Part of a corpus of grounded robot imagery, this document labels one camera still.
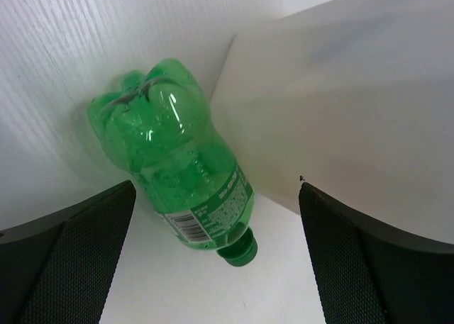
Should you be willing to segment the green plastic bottle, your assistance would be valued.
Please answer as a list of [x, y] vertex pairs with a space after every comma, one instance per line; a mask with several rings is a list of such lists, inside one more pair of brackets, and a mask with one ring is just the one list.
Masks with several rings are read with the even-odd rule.
[[213, 250], [234, 267], [254, 260], [253, 188], [179, 60], [124, 74], [89, 103], [87, 116], [106, 156], [137, 181], [183, 245]]

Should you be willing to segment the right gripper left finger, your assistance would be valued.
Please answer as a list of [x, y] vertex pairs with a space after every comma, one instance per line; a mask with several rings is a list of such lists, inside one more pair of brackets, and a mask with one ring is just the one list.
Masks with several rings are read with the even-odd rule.
[[98, 323], [136, 200], [124, 181], [1, 231], [2, 323]]

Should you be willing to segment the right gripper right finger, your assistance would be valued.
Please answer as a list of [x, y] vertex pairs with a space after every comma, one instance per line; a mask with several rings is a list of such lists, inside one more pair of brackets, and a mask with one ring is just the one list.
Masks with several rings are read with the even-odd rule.
[[452, 323], [453, 245], [388, 225], [303, 181], [299, 209], [327, 323]]

